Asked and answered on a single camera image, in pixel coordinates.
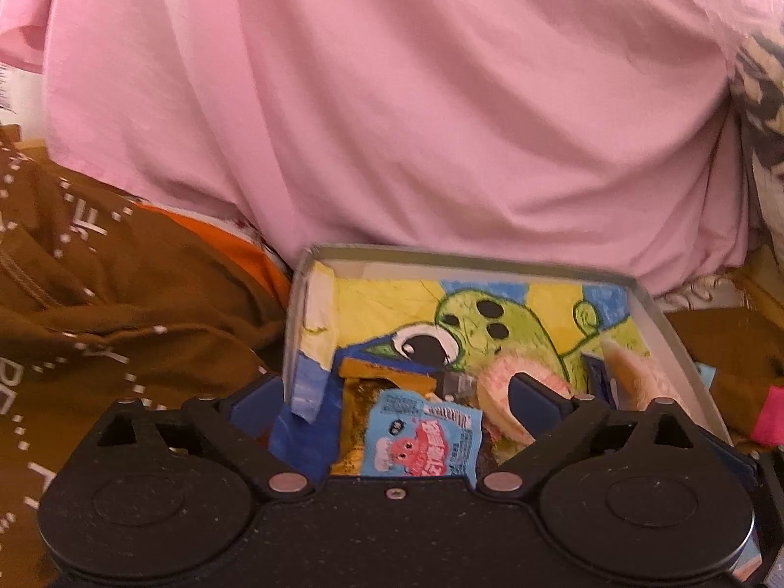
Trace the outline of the pink white rice cracker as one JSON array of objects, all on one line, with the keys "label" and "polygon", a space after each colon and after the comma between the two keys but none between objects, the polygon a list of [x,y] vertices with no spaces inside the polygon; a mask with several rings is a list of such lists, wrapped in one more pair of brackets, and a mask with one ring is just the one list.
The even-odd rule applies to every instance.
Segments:
[{"label": "pink white rice cracker", "polygon": [[542,361],[515,352],[493,357],[478,371],[476,395],[494,442],[506,441],[515,447],[528,447],[534,442],[526,426],[525,408],[536,396],[526,386],[525,376],[562,398],[569,399],[575,393],[564,376]]}]

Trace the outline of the gold foil snack packet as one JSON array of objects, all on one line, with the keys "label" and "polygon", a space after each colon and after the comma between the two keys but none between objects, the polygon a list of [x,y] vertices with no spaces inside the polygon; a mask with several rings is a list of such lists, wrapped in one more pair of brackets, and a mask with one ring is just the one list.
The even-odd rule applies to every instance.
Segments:
[{"label": "gold foil snack packet", "polygon": [[339,455],[330,470],[334,476],[360,476],[369,412],[383,390],[408,390],[439,400],[435,377],[412,367],[390,367],[375,358],[346,357],[338,367],[338,376],[343,384],[343,406]]}]

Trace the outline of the light blue candy packet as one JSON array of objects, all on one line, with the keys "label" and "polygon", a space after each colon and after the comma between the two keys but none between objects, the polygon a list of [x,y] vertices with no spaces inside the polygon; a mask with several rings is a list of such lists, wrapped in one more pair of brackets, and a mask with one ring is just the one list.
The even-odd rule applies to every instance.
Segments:
[{"label": "light blue candy packet", "polygon": [[477,481],[482,411],[383,390],[369,412],[361,476]]}]

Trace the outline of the white pink wrapped snack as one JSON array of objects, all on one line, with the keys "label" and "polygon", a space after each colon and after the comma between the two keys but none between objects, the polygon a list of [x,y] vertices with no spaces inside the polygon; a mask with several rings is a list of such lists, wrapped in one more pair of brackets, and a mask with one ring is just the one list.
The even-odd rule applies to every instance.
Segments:
[{"label": "white pink wrapped snack", "polygon": [[605,363],[619,386],[629,397],[631,408],[646,410],[658,398],[680,402],[680,397],[658,361],[603,337],[601,348]]}]

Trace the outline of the grey cardboard box with drawing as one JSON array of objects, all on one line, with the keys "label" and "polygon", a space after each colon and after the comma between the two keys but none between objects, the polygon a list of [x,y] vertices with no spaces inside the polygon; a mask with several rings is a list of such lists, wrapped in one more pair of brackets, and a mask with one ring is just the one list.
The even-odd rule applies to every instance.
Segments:
[{"label": "grey cardboard box with drawing", "polygon": [[[588,392],[582,353],[610,337],[658,361],[704,429],[728,433],[685,345],[639,281],[593,269],[497,262],[368,245],[321,245],[294,275],[282,414],[270,446],[314,479],[339,455],[346,357],[375,358],[437,380],[439,401],[478,408],[478,371],[502,352],[542,361]],[[482,414],[478,468],[523,447],[494,442]]]}]

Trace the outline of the brown patterned garment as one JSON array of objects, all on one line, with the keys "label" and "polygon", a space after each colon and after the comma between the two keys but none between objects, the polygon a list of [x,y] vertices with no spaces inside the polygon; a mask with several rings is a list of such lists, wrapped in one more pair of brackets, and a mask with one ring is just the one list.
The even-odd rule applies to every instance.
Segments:
[{"label": "brown patterned garment", "polygon": [[41,496],[117,399],[166,410],[276,368],[286,308],[138,199],[1,144],[1,581],[54,571]]}]

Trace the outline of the pink cloth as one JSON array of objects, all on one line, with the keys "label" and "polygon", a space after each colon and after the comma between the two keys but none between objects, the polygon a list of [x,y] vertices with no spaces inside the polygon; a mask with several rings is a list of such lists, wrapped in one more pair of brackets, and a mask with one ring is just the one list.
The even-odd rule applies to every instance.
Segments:
[{"label": "pink cloth", "polygon": [[1,0],[52,158],[315,243],[636,277],[743,262],[728,65],[694,0]]}]

